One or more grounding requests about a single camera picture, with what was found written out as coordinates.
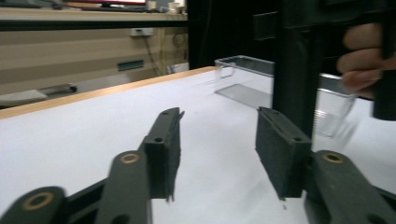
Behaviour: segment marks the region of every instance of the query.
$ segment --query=white table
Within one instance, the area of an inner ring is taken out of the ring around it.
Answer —
[[[157,115],[178,106],[176,201],[153,200],[154,223],[307,223],[303,200],[282,203],[255,151],[257,111],[213,92],[205,72],[0,119],[0,214],[44,186],[73,194],[105,178],[112,159],[137,149]],[[315,148],[348,155],[376,186],[396,193],[396,124],[369,118],[359,100],[349,128]]]

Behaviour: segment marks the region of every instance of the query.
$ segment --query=shelf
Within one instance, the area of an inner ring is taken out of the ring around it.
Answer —
[[[87,30],[188,26],[186,15],[0,8],[0,31]]]

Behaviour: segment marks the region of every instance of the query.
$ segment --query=human hand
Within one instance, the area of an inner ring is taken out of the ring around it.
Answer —
[[[373,99],[372,86],[381,78],[381,71],[396,69],[396,57],[382,60],[381,33],[379,23],[359,25],[346,32],[344,45],[355,50],[337,62],[346,91]]]

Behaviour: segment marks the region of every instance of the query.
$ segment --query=wall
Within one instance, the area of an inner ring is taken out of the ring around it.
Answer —
[[[0,94],[127,74],[131,81],[157,76],[145,39],[130,29],[3,32],[0,38]],[[174,44],[174,37],[185,41]],[[156,28],[147,38],[155,63],[188,61],[187,29]],[[144,67],[119,72],[117,64],[144,60]]]

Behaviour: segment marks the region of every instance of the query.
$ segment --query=transparent plastic box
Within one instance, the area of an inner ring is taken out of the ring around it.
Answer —
[[[271,105],[273,62],[239,55],[215,63],[216,93],[254,108]]]
[[[239,55],[218,59],[215,63],[215,93],[254,108],[271,107],[273,62]],[[322,136],[336,135],[356,98],[354,94],[342,89],[340,79],[320,74],[315,129]]]

